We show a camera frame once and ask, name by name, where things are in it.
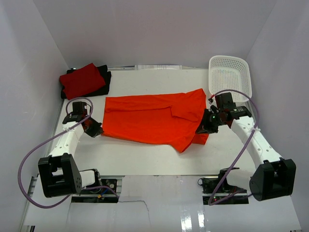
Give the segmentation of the orange t shirt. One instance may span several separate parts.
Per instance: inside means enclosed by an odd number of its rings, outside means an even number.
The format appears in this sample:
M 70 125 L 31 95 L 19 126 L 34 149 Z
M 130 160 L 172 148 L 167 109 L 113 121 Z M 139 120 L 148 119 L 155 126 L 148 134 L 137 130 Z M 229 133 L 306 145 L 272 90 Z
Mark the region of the orange t shirt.
M 187 93 L 107 97 L 103 135 L 151 145 L 170 145 L 179 153 L 191 144 L 205 145 L 197 134 L 206 108 L 203 89 Z

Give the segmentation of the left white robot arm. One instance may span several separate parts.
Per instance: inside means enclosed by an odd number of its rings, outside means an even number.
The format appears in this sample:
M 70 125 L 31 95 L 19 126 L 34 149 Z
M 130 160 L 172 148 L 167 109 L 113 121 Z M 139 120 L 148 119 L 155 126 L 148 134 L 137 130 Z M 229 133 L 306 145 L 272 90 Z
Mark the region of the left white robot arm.
M 38 168 L 45 197 L 79 194 L 85 188 L 92 193 L 101 190 L 102 181 L 98 170 L 80 171 L 74 160 L 83 134 L 95 138 L 103 133 L 102 124 L 87 116 L 87 103 L 74 102 L 72 112 L 62 122 L 64 134 L 59 137 L 50 154 L 39 159 Z

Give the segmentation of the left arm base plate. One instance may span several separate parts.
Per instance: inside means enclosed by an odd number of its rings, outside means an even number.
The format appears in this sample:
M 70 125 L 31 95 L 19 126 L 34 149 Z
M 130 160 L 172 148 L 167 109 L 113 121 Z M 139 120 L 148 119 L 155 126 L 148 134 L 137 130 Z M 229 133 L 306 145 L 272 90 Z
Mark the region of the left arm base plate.
M 104 188 L 82 190 L 80 194 L 73 195 L 72 203 L 117 203 L 122 189 L 122 176 L 102 176 L 101 183 Z

